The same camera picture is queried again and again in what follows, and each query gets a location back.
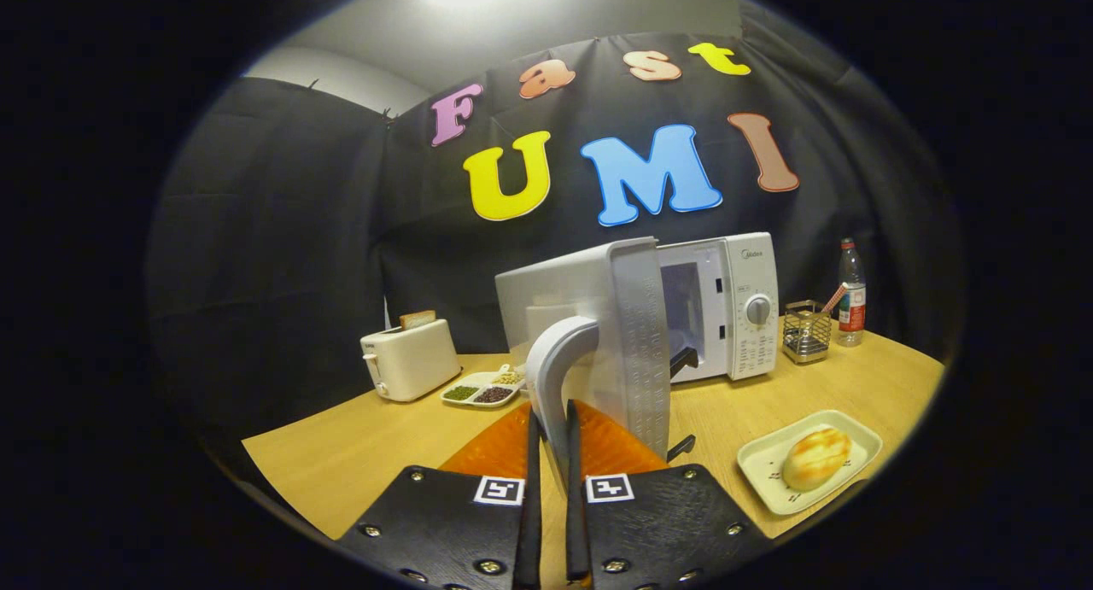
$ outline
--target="bread slice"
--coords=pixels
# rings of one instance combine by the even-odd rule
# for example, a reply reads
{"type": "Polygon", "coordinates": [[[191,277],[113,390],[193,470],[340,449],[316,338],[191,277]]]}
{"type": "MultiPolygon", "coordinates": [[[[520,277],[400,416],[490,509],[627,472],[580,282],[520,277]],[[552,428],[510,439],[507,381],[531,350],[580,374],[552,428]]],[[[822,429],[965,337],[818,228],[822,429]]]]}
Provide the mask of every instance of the bread slice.
{"type": "Polygon", "coordinates": [[[399,317],[399,326],[402,330],[411,330],[418,326],[424,326],[426,322],[436,321],[436,310],[422,310],[421,312],[411,312],[410,315],[401,315],[399,317]]]}

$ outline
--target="wall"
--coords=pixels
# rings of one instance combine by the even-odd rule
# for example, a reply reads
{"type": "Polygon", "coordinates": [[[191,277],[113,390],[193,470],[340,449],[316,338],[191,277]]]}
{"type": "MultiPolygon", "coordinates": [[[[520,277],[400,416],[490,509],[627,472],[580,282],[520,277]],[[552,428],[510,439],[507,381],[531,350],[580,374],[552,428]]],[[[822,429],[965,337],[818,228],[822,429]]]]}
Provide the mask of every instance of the wall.
{"type": "Polygon", "coordinates": [[[431,95],[424,87],[372,64],[303,46],[272,49],[244,75],[301,85],[319,80],[314,85],[316,91],[352,101],[369,110],[383,111],[390,107],[389,116],[401,115],[431,95]]]}

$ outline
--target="divided plate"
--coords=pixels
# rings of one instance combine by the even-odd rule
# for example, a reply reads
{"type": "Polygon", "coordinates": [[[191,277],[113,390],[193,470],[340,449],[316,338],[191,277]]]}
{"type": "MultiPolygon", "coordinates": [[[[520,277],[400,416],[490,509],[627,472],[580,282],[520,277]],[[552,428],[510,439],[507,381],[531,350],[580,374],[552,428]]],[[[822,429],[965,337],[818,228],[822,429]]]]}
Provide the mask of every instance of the divided plate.
{"type": "Polygon", "coordinates": [[[498,375],[506,371],[507,369],[508,366],[504,365],[502,369],[497,369],[497,371],[495,373],[472,373],[470,375],[467,375],[462,377],[462,379],[459,379],[455,384],[451,384],[447,388],[445,388],[444,392],[440,393],[440,400],[449,404],[465,404],[466,406],[479,406],[484,409],[492,409],[494,406],[501,406],[501,404],[506,404],[508,401],[513,400],[513,397],[516,396],[516,392],[518,392],[520,388],[524,387],[524,380],[521,379],[515,384],[491,384],[490,381],[496,379],[498,375]],[[465,400],[450,400],[448,398],[445,398],[445,396],[447,396],[449,391],[459,387],[478,388],[478,391],[472,392],[472,394],[466,398],[465,400]],[[508,390],[508,396],[496,402],[474,402],[474,399],[478,398],[481,394],[481,392],[487,390],[489,388],[504,388],[508,390]]]}

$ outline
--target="utensil holder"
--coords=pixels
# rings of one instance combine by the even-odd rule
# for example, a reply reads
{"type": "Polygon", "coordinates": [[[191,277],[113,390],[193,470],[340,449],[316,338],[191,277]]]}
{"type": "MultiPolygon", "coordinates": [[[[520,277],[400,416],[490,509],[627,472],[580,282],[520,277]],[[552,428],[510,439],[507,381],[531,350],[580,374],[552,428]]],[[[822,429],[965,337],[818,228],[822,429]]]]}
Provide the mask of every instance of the utensil holder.
{"type": "Polygon", "coordinates": [[[831,346],[831,310],[822,303],[804,300],[786,305],[781,351],[794,364],[808,364],[827,357],[831,346]]]}

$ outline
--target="ceiling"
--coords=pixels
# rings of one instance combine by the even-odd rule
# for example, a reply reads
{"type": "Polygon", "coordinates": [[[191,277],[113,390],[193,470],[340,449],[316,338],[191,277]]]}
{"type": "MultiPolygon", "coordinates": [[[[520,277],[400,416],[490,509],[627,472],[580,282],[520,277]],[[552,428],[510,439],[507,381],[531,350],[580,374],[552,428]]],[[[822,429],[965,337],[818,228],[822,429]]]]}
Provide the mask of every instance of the ceiling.
{"type": "Polygon", "coordinates": [[[440,92],[526,54],[622,33],[739,36],[738,0],[352,0],[282,45],[366,62],[440,92]]]}

